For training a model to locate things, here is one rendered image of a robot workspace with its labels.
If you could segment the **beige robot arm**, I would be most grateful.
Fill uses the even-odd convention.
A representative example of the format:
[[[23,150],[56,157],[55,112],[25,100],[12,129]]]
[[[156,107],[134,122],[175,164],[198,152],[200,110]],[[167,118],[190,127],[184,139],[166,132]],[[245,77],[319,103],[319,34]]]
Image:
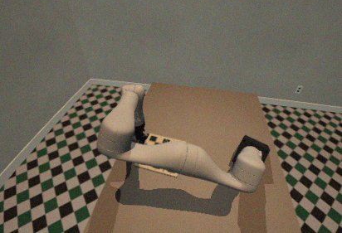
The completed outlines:
[[[253,193],[266,171],[262,154],[248,147],[238,154],[230,173],[222,171],[199,146],[182,141],[155,145],[132,142],[135,126],[144,123],[142,85],[124,85],[120,101],[103,119],[96,147],[108,158],[161,168],[188,177],[195,177],[240,192]],[[260,158],[258,157],[260,155]]]

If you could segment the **chessboard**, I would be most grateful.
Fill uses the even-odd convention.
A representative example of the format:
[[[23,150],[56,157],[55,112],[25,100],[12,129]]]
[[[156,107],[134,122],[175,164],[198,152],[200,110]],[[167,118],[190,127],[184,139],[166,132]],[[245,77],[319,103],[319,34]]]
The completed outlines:
[[[155,145],[155,144],[164,143],[166,138],[167,137],[150,133],[144,145]],[[177,139],[174,139],[174,138],[167,138],[167,139],[168,139],[167,140],[168,142],[171,142],[171,141],[182,141],[182,140],[177,140]],[[182,142],[185,142],[185,141],[182,141]],[[150,167],[150,166],[146,166],[146,165],[138,164],[138,163],[135,163],[134,165],[136,167],[145,168],[145,169],[148,169],[148,170],[151,170],[151,171],[154,171],[154,172],[160,172],[162,174],[166,174],[166,175],[169,175],[169,176],[172,176],[172,177],[177,177],[178,176],[178,174],[175,173],[175,172],[169,172],[169,171],[166,171],[166,170],[163,170],[163,169],[159,169],[159,168],[156,168],[156,167]]]

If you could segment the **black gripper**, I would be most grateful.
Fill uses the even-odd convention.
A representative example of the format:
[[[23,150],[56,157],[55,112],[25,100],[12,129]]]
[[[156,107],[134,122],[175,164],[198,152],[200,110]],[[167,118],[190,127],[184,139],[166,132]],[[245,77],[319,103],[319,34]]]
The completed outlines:
[[[148,138],[149,134],[145,132],[144,130],[145,122],[140,125],[140,126],[135,126],[135,130],[139,131],[134,131],[134,136],[136,137],[136,140],[138,141],[140,138],[140,143],[144,143],[145,139]],[[137,133],[136,133],[137,132]],[[143,134],[142,134],[143,133]],[[139,136],[139,137],[138,137]],[[143,136],[143,137],[142,137]],[[141,138],[142,137],[142,138]],[[142,141],[143,140],[143,141]]]

